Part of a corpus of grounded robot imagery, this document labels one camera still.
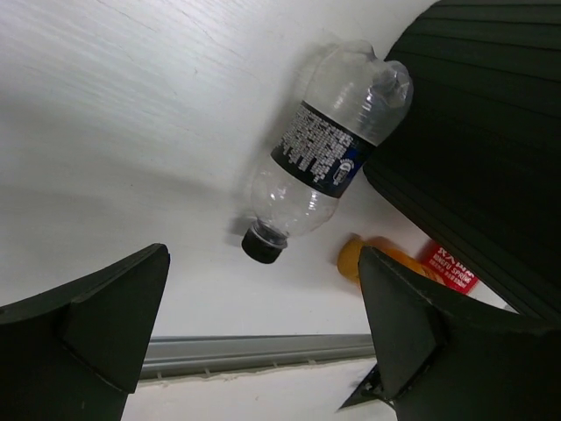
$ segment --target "red label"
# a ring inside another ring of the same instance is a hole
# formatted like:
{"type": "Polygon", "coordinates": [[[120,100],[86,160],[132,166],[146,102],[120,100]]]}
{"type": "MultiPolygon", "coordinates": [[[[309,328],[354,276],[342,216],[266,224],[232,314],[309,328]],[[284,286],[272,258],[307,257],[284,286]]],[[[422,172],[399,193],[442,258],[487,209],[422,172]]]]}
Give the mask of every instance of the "red label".
{"type": "Polygon", "coordinates": [[[472,271],[437,243],[428,248],[421,258],[421,263],[440,275],[447,287],[462,294],[467,295],[479,280],[472,271]]]}

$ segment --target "bottle cap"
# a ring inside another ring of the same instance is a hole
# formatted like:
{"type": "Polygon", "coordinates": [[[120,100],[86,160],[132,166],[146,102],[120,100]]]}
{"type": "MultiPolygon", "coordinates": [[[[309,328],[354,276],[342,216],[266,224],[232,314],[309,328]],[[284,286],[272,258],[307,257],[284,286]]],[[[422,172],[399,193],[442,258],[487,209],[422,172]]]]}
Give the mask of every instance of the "bottle cap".
{"type": "Polygon", "coordinates": [[[275,246],[265,241],[251,228],[247,230],[242,240],[242,248],[245,253],[252,259],[266,264],[273,263],[277,260],[277,257],[281,255],[282,249],[286,246],[286,243],[284,245],[275,246]]]}

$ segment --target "plastic water bottle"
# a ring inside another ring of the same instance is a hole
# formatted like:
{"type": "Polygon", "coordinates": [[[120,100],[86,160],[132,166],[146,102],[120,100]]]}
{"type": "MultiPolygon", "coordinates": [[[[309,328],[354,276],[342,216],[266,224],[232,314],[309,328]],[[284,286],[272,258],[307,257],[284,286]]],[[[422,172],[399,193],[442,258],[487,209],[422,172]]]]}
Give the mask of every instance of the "plastic water bottle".
{"type": "Polygon", "coordinates": [[[345,43],[325,57],[292,123],[255,176],[257,220],[242,241],[245,252],[273,263],[288,237],[330,219],[370,153],[405,117],[412,95],[407,69],[376,58],[366,41],[345,43]]]}

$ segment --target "metal rail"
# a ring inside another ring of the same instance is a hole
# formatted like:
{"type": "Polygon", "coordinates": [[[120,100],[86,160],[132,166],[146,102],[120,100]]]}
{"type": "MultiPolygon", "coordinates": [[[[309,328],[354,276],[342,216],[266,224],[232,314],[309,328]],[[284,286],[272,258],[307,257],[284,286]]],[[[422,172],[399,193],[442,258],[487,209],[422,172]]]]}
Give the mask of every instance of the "metal rail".
{"type": "Polygon", "coordinates": [[[375,355],[370,335],[156,338],[140,379],[210,375],[375,355]]]}

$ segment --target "dark blue label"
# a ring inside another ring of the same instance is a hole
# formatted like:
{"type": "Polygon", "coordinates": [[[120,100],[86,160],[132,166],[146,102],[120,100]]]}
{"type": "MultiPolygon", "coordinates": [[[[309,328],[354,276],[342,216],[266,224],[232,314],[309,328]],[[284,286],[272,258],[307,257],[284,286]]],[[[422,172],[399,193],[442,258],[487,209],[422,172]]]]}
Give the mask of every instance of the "dark blue label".
{"type": "Polygon", "coordinates": [[[374,148],[302,102],[271,157],[312,189],[341,197],[374,148]]]}

